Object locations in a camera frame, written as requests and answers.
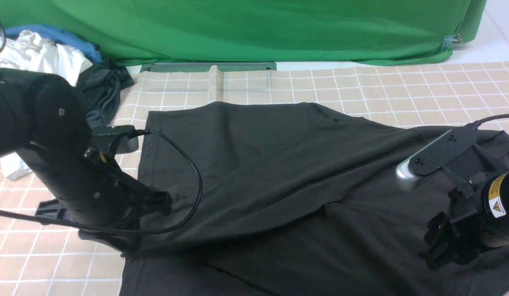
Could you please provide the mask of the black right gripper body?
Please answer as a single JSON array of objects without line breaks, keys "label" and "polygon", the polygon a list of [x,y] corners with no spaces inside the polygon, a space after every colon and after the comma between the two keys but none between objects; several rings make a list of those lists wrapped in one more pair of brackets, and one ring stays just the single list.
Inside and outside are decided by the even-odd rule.
[{"label": "black right gripper body", "polygon": [[460,167],[458,171],[443,169],[454,188],[447,193],[446,213],[438,213],[427,223],[424,240],[428,247],[419,257],[429,270],[435,271],[451,263],[467,265],[490,250],[479,238],[483,230],[479,223],[483,213],[480,195],[488,174],[486,170],[479,167]]}]

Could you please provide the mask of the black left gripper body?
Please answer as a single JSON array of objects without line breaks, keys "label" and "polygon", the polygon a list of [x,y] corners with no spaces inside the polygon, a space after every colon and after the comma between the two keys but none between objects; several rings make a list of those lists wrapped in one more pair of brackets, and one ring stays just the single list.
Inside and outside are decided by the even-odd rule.
[{"label": "black left gripper body", "polygon": [[18,152],[22,160],[55,197],[36,210],[43,225],[50,220],[102,227],[101,231],[81,228],[78,236],[117,251],[137,251],[140,235],[115,234],[114,230],[140,230],[140,218],[160,212],[169,214],[172,197],[155,191],[123,173],[116,161],[102,161],[98,149],[91,157],[64,157],[36,146]]}]

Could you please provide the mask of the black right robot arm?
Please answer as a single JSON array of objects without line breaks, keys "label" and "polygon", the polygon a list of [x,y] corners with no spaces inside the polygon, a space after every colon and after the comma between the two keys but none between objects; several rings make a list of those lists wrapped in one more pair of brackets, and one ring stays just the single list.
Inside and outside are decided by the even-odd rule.
[{"label": "black right robot arm", "polygon": [[448,167],[439,171],[453,182],[449,206],[427,223],[427,249],[419,257],[431,270],[447,264],[466,265],[479,255],[509,244],[509,170],[480,170],[461,174]]}]

